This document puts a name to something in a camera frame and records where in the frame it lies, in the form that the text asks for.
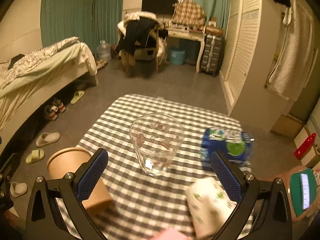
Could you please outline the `clear glass cup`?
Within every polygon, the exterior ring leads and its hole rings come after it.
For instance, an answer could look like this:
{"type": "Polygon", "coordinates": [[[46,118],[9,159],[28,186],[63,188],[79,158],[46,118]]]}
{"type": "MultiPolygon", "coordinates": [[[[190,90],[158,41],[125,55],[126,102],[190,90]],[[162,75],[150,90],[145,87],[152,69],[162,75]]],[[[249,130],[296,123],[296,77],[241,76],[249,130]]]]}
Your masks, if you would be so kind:
{"type": "Polygon", "coordinates": [[[142,170],[149,176],[164,174],[184,139],[182,124],[173,116],[149,113],[130,126],[130,140],[142,170]]]}

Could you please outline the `gray checkered tablecloth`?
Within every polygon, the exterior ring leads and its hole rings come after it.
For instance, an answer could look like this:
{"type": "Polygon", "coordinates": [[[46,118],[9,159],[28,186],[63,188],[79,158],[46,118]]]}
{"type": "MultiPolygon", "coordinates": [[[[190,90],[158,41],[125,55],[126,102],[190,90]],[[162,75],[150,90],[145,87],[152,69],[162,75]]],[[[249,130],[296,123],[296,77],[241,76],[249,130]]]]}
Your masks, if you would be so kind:
{"type": "Polygon", "coordinates": [[[222,113],[145,95],[127,94],[108,107],[79,142],[91,153],[99,148],[108,152],[102,180],[113,205],[93,217],[107,239],[150,239],[169,227],[195,238],[185,190],[214,175],[201,161],[200,146],[205,129],[215,126],[241,130],[238,120],[222,113]],[[133,121],[147,113],[169,114],[184,129],[176,157],[159,177],[143,172],[129,136],[133,121]]]}

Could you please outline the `white slipper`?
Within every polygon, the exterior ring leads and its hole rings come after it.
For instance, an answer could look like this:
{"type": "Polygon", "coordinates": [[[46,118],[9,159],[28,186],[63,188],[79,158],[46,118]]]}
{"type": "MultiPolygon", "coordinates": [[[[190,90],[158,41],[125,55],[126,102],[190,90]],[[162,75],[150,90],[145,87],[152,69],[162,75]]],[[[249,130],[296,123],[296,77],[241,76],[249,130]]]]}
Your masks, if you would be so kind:
{"type": "Polygon", "coordinates": [[[53,132],[53,133],[44,132],[36,139],[36,146],[37,147],[47,146],[57,142],[59,139],[60,139],[59,132],[53,132]]]}

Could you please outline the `wooden chair with clothes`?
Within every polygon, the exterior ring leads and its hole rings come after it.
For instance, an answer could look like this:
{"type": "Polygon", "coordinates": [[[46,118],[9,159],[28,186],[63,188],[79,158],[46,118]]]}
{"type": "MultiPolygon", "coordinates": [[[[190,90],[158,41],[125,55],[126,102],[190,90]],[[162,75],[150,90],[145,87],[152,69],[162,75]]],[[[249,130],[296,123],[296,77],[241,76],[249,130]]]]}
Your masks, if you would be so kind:
{"type": "Polygon", "coordinates": [[[136,61],[155,61],[156,71],[166,57],[167,29],[156,14],[147,11],[130,12],[117,24],[119,41],[116,54],[124,70],[131,75],[136,61]]]}

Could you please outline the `plaid cloth cover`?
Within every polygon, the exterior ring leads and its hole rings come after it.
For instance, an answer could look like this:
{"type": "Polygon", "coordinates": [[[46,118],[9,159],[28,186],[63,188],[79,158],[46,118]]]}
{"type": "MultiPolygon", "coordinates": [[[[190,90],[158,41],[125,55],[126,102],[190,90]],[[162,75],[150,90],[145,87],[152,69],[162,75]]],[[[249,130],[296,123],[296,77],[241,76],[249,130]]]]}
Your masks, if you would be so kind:
{"type": "Polygon", "coordinates": [[[193,0],[185,0],[175,4],[172,22],[198,29],[204,26],[206,13],[203,8],[193,0]]]}

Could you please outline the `red bottle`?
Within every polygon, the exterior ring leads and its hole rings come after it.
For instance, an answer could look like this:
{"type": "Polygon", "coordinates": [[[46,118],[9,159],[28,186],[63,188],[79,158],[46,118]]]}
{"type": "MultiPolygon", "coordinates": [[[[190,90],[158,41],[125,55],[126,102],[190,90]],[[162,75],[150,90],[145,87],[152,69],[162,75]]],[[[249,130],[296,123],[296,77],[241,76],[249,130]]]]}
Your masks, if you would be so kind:
{"type": "Polygon", "coordinates": [[[304,142],[295,150],[294,155],[297,159],[301,160],[304,155],[310,150],[316,138],[316,133],[308,136],[304,142]]]}

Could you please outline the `white sock shoe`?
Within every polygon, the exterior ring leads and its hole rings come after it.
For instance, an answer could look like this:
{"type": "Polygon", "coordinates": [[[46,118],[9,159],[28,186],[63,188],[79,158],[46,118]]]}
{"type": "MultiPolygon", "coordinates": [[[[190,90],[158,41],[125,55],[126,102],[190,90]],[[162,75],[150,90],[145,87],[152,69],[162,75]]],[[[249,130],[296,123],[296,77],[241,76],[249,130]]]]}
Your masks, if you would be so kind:
{"type": "Polygon", "coordinates": [[[26,194],[27,190],[28,190],[28,187],[26,183],[17,183],[13,181],[10,184],[10,193],[14,198],[18,198],[26,194]]]}

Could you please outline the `bed with floral bedding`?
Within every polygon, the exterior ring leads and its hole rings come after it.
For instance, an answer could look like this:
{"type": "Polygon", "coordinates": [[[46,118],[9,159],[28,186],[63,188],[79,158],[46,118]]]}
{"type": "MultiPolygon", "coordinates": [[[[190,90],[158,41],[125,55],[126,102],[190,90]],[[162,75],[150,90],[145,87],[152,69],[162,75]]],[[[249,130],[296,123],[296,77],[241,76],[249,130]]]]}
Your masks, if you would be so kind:
{"type": "Polygon", "coordinates": [[[97,65],[88,45],[70,37],[1,63],[1,150],[43,103],[88,73],[98,84],[97,65]]]}

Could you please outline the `white louvered wardrobe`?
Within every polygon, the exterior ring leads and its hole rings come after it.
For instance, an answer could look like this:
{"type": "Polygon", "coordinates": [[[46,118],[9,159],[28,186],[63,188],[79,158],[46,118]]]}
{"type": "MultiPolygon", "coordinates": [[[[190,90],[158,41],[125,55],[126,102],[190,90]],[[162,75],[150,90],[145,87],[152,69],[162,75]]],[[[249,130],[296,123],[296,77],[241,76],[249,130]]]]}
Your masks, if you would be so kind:
{"type": "Polygon", "coordinates": [[[289,105],[265,88],[280,21],[281,6],[273,0],[231,0],[219,73],[228,115],[267,132],[289,105]]]}

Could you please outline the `red white sneaker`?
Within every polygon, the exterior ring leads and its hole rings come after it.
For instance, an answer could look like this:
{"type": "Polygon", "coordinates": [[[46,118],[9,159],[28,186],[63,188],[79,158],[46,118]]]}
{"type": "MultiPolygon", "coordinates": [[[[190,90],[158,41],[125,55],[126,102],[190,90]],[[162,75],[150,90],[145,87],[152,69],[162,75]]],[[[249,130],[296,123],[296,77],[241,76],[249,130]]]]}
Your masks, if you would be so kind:
{"type": "Polygon", "coordinates": [[[66,110],[63,102],[60,99],[55,98],[52,102],[53,110],[55,112],[63,113],[66,110]]]}

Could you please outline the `black monitor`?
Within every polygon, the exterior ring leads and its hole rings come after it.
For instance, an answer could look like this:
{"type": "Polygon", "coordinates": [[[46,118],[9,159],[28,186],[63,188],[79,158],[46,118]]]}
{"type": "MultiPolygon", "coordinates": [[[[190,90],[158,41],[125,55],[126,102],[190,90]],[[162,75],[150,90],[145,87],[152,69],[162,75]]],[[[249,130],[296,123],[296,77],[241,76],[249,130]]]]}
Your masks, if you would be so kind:
{"type": "Polygon", "coordinates": [[[176,3],[178,0],[142,0],[142,11],[172,16],[176,3]]]}

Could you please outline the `white patterned paper cup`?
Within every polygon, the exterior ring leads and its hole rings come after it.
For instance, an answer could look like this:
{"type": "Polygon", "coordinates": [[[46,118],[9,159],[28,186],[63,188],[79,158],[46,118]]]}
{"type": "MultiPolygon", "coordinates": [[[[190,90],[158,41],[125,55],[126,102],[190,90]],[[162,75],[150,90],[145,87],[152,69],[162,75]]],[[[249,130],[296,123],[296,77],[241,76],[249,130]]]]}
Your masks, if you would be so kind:
{"type": "Polygon", "coordinates": [[[197,239],[213,237],[236,207],[213,177],[198,179],[186,189],[185,196],[197,239]]]}

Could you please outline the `green slipper under bed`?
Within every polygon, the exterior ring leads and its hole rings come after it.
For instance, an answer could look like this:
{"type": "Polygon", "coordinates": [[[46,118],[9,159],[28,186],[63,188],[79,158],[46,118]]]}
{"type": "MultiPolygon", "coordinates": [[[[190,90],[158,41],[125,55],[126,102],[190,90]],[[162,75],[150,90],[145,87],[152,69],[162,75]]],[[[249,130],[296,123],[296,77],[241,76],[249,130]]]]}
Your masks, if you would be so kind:
{"type": "Polygon", "coordinates": [[[84,90],[77,90],[75,91],[73,98],[71,99],[71,104],[76,104],[85,94],[84,90]]]}

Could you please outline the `cardboard box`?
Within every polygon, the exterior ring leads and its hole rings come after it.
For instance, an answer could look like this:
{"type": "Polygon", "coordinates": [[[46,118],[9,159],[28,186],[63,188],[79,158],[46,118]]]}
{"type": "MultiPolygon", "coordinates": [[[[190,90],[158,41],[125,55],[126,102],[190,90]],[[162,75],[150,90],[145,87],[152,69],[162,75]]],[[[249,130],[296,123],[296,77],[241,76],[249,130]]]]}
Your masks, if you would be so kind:
{"type": "Polygon", "coordinates": [[[291,114],[281,115],[271,128],[271,132],[294,139],[304,127],[304,122],[291,114]]]}

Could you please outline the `green slipper near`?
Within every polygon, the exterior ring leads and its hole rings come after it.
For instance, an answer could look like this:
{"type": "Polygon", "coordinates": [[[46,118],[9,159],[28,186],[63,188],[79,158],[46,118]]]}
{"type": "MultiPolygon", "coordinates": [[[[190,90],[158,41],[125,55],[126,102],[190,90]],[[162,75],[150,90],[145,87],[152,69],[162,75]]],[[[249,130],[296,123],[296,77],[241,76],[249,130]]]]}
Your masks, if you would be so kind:
{"type": "Polygon", "coordinates": [[[33,164],[35,162],[41,161],[44,158],[44,150],[43,149],[37,149],[33,150],[25,159],[25,163],[27,165],[33,164]]]}

